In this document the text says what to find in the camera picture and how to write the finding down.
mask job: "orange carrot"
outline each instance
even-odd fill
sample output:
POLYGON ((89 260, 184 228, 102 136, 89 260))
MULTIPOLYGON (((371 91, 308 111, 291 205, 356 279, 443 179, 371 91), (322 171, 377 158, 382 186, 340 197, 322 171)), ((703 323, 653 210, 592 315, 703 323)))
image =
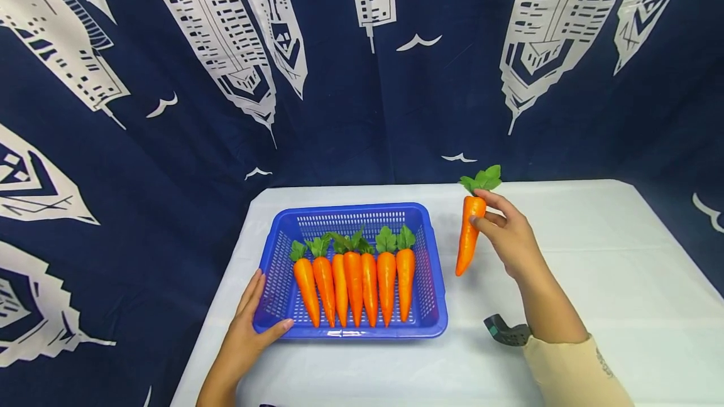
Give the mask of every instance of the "orange carrot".
POLYGON ((470 222, 470 217, 485 215, 485 200, 478 197, 465 197, 463 202, 463 228, 460 231, 460 245, 458 246, 458 263, 454 274, 460 277, 468 269, 475 255, 475 244, 478 242, 478 230, 470 222))
POLYGON ((382 227, 380 234, 375 237, 377 242, 377 280, 380 284, 380 306, 382 308, 382 320, 385 327, 390 326, 392 320, 392 309, 395 308, 395 274, 397 273, 397 262, 395 256, 390 253, 397 249, 397 237, 392 234, 389 227, 382 227))
POLYGON ((337 303, 337 315, 342 327, 347 327, 347 315, 349 312, 349 278, 344 263, 344 254, 352 250, 352 243, 349 237, 344 237, 337 232, 328 232, 324 235, 327 239, 334 239, 332 246, 336 253, 332 258, 332 272, 334 273, 334 296, 337 303))
POLYGON ((324 307, 324 315, 330 327, 336 327, 334 322, 334 282, 332 280, 332 264, 327 259, 327 249, 329 249, 329 237, 324 236, 321 239, 315 237, 313 241, 306 241, 307 246, 314 256, 314 279, 319 289, 319 297, 324 307))
POLYGON ((465 197, 463 202, 463 226, 460 232, 460 246, 458 246, 458 262, 454 273, 460 277, 470 266, 475 255, 475 245, 478 242, 478 231, 470 222, 470 217, 484 217, 487 204, 482 198, 475 197, 473 191, 477 188, 492 190, 500 185, 500 165, 492 165, 487 170, 480 170, 475 179, 468 176, 460 178, 472 197, 465 197))
POLYGON ((299 291, 302 294, 304 306, 309 313, 312 325, 319 327, 319 298, 316 295, 314 286, 314 269, 309 259, 304 258, 307 246, 301 242, 292 242, 292 253, 289 256, 294 262, 294 278, 299 285, 299 291))
POLYGON ((400 319, 407 322, 412 306, 412 283, 415 276, 415 254, 412 246, 415 244, 415 235, 410 228, 403 225, 400 234, 397 235, 397 289, 400 296, 400 319))
POLYGON ((347 292, 347 279, 344 277, 344 256, 335 254, 332 257, 332 273, 334 274, 334 297, 337 303, 339 324, 347 327, 347 314, 349 312, 349 294, 347 292))
POLYGON ((354 326, 359 327, 362 321, 362 260, 356 251, 344 254, 344 277, 347 279, 349 303, 352 304, 354 326))
POLYGON ((377 325, 377 264, 370 253, 363 253, 362 260, 362 297, 367 311, 370 327, 377 325))

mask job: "table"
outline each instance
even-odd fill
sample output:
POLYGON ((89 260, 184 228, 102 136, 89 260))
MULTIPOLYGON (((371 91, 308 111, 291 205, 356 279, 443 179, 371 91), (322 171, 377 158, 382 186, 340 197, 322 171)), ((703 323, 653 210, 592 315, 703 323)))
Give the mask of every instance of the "table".
MULTIPOLYGON (((615 180, 504 183, 549 266, 637 406, 724 405, 724 301, 643 198, 615 180)), ((277 212, 291 207, 419 202, 432 217, 449 312, 438 339, 403 344, 280 342, 239 384, 239 406, 535 406, 520 349, 483 320, 524 322, 514 282, 481 237, 454 275, 460 185, 275 188, 249 208, 172 406, 193 406, 277 212)))

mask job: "beige sleeve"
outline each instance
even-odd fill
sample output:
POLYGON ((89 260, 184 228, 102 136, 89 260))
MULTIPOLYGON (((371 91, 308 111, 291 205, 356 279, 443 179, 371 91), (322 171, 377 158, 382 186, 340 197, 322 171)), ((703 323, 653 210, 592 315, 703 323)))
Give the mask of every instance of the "beige sleeve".
POLYGON ((581 344, 548 344, 530 337, 524 354, 548 407, 634 405, 593 337, 581 344))

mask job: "hand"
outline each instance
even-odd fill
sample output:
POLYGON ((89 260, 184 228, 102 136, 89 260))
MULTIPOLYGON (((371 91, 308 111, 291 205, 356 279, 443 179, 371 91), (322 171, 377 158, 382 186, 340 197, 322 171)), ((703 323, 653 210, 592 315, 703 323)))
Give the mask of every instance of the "hand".
POLYGON ((505 214, 487 211, 485 217, 471 217, 472 225, 493 244, 505 271, 518 282, 549 274, 528 218, 499 194, 482 189, 476 189, 475 194, 505 214))
POLYGON ((265 281, 266 276, 257 269, 241 296, 219 354, 201 387, 197 405, 233 405, 239 380, 252 368, 261 353, 293 325, 294 321, 288 318, 261 334, 254 330, 252 321, 265 281))

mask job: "blue plastic basket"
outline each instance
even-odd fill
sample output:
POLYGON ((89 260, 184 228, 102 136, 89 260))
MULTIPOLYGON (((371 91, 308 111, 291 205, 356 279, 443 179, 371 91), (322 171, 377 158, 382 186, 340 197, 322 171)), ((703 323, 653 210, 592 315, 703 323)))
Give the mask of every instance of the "blue plastic basket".
MULTIPOLYGON (((327 258, 331 260, 333 255, 332 246, 329 246, 327 258)), ((294 319, 294 327, 284 336, 287 340, 431 339, 442 335, 447 328, 445 287, 435 235, 430 225, 430 215, 419 203, 310 207, 281 211, 271 225, 259 267, 266 274, 266 287, 253 321, 257 332, 287 317, 294 319), (328 231, 351 236, 362 225, 363 235, 371 244, 385 225, 396 234, 406 225, 415 234, 415 278, 408 320, 400 320, 395 282, 395 309, 389 327, 385 327, 382 322, 381 310, 378 312, 377 327, 370 327, 367 312, 362 313, 360 327, 354 327, 350 308, 347 327, 339 326, 337 318, 337 327, 331 328, 320 301, 321 325, 314 328, 294 278, 294 263, 289 258, 292 241, 311 240, 328 231)))

